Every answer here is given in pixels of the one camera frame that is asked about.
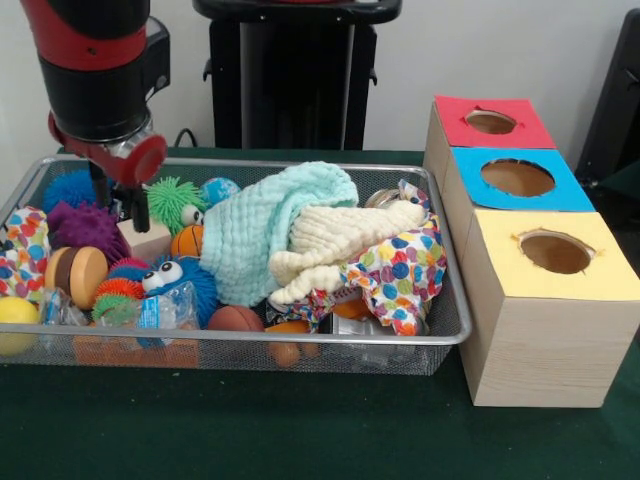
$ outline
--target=metal mesh basket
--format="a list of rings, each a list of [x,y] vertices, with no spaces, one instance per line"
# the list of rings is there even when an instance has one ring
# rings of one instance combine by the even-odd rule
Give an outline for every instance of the metal mesh basket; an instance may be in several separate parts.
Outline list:
[[[201,185],[213,177],[228,177],[241,187],[278,173],[289,163],[167,159],[158,176],[180,176]],[[224,370],[278,370],[269,355],[277,344],[298,352],[300,359],[287,370],[298,372],[363,372],[431,375],[452,345],[464,341],[471,330],[469,308],[453,253],[444,210],[433,177],[421,168],[403,166],[342,165],[358,186],[364,203],[374,192],[393,188],[401,178],[428,192],[440,216],[448,268],[441,294],[428,317],[429,336],[356,336],[338,334],[291,335],[256,332],[142,330],[66,326],[0,324],[0,340],[20,341],[29,336],[32,346],[0,362],[45,365],[136,366]],[[39,207],[47,185],[62,173],[86,168],[86,161],[60,155],[33,165],[0,209],[3,224],[15,208]],[[139,339],[162,338],[166,346],[142,348]]]

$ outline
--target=red box top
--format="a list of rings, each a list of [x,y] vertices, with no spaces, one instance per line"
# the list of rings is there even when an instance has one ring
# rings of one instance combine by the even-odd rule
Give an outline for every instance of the red box top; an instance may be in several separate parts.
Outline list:
[[[556,148],[529,100],[436,95],[435,102],[452,147]]]

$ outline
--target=red paper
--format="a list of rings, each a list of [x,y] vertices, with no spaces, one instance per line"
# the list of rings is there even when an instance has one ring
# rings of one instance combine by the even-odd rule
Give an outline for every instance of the red paper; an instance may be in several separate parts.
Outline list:
[[[436,96],[436,107],[452,147],[555,149],[553,138],[529,100],[475,100]],[[475,110],[496,112],[513,119],[510,133],[490,134],[472,127],[467,121]]]

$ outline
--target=yellow box top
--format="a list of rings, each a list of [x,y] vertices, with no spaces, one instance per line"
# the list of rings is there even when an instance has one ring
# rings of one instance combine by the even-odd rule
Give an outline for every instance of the yellow box top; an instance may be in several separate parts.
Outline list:
[[[476,210],[476,216],[506,296],[640,300],[640,279],[600,214]]]

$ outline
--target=plastic bag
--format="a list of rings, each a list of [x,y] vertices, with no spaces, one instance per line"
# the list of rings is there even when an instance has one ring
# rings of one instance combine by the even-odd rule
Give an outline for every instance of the plastic bag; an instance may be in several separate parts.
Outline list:
[[[43,325],[71,325],[86,327],[89,324],[84,313],[61,289],[45,290],[40,302],[40,322]]]
[[[103,327],[197,330],[195,287],[185,282],[162,295],[118,305],[94,320]],[[149,348],[169,345],[173,339],[139,337],[137,341],[143,348]]]

